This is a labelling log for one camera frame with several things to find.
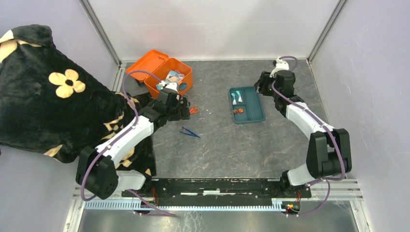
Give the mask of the teal scissor sheath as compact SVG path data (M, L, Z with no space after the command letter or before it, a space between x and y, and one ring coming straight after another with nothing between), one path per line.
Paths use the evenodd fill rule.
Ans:
M232 96L232 105L236 105L237 104L236 94L234 92L231 92L231 96Z

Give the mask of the teal divided tray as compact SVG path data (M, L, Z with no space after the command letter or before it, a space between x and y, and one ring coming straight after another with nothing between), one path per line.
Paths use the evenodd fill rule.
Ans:
M236 91L239 90L243 102L238 102ZM236 94L236 105L232 105L231 92ZM233 114L233 121L235 124L250 124L260 123L265 121L265 113L263 104L261 102L260 94L255 91L254 86L249 87L233 87L229 89L230 108ZM242 108L243 113L234 114L233 110Z

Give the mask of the blue cotton pad packet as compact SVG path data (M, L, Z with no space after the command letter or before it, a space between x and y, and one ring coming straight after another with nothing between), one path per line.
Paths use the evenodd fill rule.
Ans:
M169 71L165 78L166 83L177 83L180 85L182 80L184 79L185 75L183 73L179 73L176 71Z

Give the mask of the orange handled scissors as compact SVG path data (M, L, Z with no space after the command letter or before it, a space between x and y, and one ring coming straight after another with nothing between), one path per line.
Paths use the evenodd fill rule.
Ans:
M198 112L199 112L199 108L196 107L195 105L192 106L192 108L190 109L190 113L191 113L191 114L195 114L195 113L198 113Z

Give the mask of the blue plastic tweezers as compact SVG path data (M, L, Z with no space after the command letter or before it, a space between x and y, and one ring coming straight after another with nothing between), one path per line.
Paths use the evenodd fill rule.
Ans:
M179 132L180 132L181 134L188 135L188 136L191 136L191 137L201 138L199 135L197 135L196 133L192 132L191 130L189 130L189 129L185 128L185 127L182 127L182 130L179 131Z

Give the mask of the teal white tube packet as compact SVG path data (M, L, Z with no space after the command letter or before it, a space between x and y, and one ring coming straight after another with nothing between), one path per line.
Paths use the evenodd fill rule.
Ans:
M242 97L241 97L241 93L240 93L239 90L236 91L236 94L237 94L237 96L238 96L238 102L243 102L243 99L242 99Z

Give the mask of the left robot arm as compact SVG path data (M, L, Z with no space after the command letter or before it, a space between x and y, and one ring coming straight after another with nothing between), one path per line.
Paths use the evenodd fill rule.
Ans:
M81 186L83 201L95 197L109 198L117 191L134 190L140 197L148 196L152 184L137 171L118 171L125 155L145 138L151 136L169 120L187 120L190 117L186 96L178 93L178 84L169 83L158 98L136 113L135 118L117 135L96 148L85 147L79 155L76 182Z

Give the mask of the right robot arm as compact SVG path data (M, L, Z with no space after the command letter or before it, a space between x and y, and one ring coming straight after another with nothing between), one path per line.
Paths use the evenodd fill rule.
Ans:
M296 95L294 67L289 56L273 60L273 70L262 72L254 87L257 93L271 96L275 108L295 124L308 138L306 161L301 166L285 171L279 191L292 197L299 186L312 186L322 181L340 181L352 169L350 135L346 129L337 129L313 113L305 101Z

